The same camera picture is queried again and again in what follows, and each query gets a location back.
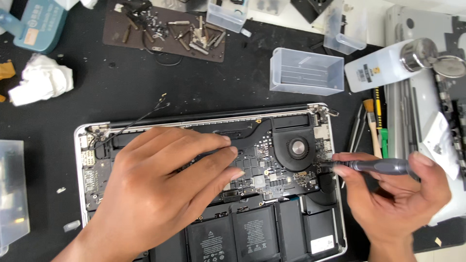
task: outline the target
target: battery cell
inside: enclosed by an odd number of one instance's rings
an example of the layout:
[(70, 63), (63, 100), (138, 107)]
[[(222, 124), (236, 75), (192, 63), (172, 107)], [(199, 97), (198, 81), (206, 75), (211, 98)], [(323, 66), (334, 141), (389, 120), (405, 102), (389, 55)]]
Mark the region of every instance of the battery cell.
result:
[(231, 216), (187, 227), (192, 262), (236, 262)]
[(272, 206), (233, 214), (238, 261), (263, 262), (280, 257)]

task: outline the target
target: laptop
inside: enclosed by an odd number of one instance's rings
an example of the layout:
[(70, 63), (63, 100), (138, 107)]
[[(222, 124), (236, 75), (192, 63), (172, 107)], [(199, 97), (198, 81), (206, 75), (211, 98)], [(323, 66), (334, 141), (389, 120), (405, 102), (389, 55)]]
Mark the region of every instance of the laptop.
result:
[(143, 119), (94, 150), (96, 133), (108, 138), (131, 121), (83, 124), (74, 133), (82, 225), (105, 197), (118, 152), (152, 127), (179, 127), (229, 136), (238, 148), (231, 166), (245, 175), (227, 184), (193, 223), (137, 260), (316, 262), (342, 255), (347, 242), (339, 180), (319, 165), (334, 153), (330, 117), (337, 115), (311, 103)]

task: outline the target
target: clear plastic box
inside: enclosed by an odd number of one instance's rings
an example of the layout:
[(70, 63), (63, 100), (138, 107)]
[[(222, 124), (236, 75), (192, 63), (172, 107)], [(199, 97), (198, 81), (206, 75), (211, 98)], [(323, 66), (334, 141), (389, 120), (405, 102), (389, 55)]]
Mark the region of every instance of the clear plastic box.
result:
[(328, 96), (342, 92), (344, 59), (276, 48), (270, 59), (270, 90)]
[(249, 0), (249, 9), (272, 15), (280, 15), (290, 0)]
[(23, 141), (0, 140), (0, 256), (29, 233)]
[(239, 33), (247, 19), (248, 0), (244, 0), (242, 5), (224, 0), (218, 6), (216, 2), (211, 0), (207, 4), (206, 22)]
[[(346, 15), (344, 34), (341, 33), (344, 10)], [(323, 45), (330, 49), (349, 55), (367, 46), (367, 10), (354, 9), (344, 4), (343, 0), (333, 0), (326, 10)]]

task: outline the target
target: circuit board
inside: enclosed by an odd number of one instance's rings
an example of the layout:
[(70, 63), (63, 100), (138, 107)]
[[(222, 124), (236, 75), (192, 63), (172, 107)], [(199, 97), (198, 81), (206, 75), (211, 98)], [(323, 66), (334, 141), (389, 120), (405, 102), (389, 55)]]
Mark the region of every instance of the circuit board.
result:
[[(238, 201), (255, 194), (262, 195), (264, 201), (268, 201), (320, 189), (319, 175), (328, 170), (322, 170), (318, 163), (330, 161), (333, 154), (327, 117), (319, 113), (305, 113), (180, 127), (229, 136), (232, 145), (238, 148), (238, 157), (230, 166), (241, 168), (245, 175), (226, 185), (212, 204)], [(103, 130), (94, 128), (91, 131)], [(95, 142), (95, 136), (80, 136), (88, 211), (96, 210), (103, 199), (116, 154), (139, 134), (121, 134), (92, 151), (89, 147)], [(294, 148), (294, 145), (302, 146), (301, 150)], [(179, 171), (210, 153), (197, 156)]]

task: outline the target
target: black cable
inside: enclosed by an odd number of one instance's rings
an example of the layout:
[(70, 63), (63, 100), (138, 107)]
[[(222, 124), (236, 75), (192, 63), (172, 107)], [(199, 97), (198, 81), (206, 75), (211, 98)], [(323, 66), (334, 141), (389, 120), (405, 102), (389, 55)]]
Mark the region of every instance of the black cable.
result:
[[(151, 55), (166, 54), (166, 53), (164, 53), (164, 52), (159, 52), (159, 51), (157, 51), (158, 54), (156, 54), (155, 52), (151, 51), (151, 50), (147, 47), (147, 45), (146, 45), (146, 43), (145, 43), (145, 40), (144, 40), (144, 37), (145, 37), (145, 33), (143, 32), (143, 34), (142, 34), (142, 42), (143, 42), (143, 45), (144, 45), (145, 50), (146, 50), (149, 54), (151, 54)], [(181, 61), (183, 60), (183, 56), (182, 56), (182, 55), (179, 55), (179, 56), (180, 56), (180, 58), (179, 58), (178, 62), (173, 63), (173, 64), (162, 63), (162, 62), (160, 62), (160, 61), (157, 59), (157, 57), (155, 58), (155, 62), (157, 62), (157, 64), (163, 65), (163, 66), (176, 66), (177, 64), (181, 63)]]
[(134, 124), (136, 124), (137, 122), (141, 121), (141, 120), (144, 119), (145, 117), (149, 116), (149, 115), (152, 114), (153, 112), (155, 112), (155, 111), (157, 111), (157, 110), (159, 110), (159, 109), (165, 108), (165, 107), (167, 107), (167, 106), (170, 105), (170, 103), (167, 103), (167, 104), (165, 104), (164, 106), (160, 106), (164, 101), (165, 101), (165, 94), (162, 95), (162, 98), (159, 99), (157, 105), (156, 105), (156, 106), (154, 107), (154, 109), (152, 109), (149, 113), (147, 113), (147, 114), (143, 115), (142, 117), (138, 118), (137, 120), (133, 121), (131, 124), (127, 125), (127, 126), (124, 127), (123, 129), (121, 129), (118, 133), (111, 135), (110, 137), (106, 138), (104, 141), (100, 141), (100, 142), (97, 141), (96, 143), (94, 143), (93, 148), (92, 148), (92, 149), (89, 148), (89, 150), (95, 150), (95, 149), (101, 147), (103, 144), (109, 142), (109, 141), (112, 140), (114, 137), (116, 137), (117, 135), (123, 133), (126, 129), (132, 127)]

